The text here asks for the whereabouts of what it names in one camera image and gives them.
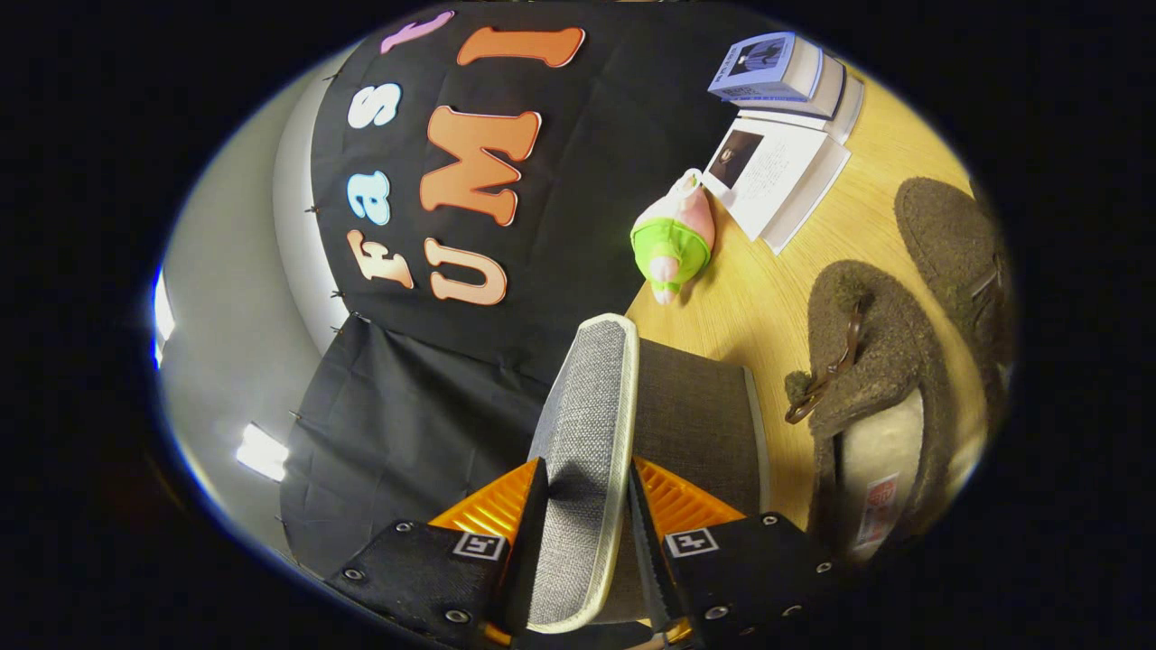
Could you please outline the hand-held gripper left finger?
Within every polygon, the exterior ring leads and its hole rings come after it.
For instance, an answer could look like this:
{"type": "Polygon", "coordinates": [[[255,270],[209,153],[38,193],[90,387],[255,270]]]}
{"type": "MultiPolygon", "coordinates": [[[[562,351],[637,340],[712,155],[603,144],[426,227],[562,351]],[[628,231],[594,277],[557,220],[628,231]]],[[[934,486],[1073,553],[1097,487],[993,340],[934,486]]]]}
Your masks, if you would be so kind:
{"type": "Polygon", "coordinates": [[[439,649],[516,649],[528,629],[548,477],[524,461],[428,522],[402,518],[326,581],[439,649]]]}

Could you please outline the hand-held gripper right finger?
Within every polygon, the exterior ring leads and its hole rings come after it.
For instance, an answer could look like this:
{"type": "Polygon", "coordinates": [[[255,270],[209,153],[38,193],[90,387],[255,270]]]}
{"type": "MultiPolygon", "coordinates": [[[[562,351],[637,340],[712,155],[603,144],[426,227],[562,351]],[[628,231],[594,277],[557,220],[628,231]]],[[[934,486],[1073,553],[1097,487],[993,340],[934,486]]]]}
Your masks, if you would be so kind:
{"type": "Polygon", "coordinates": [[[781,514],[740,514],[633,457],[630,518],[662,649],[788,649],[845,584],[839,563],[781,514]]]}

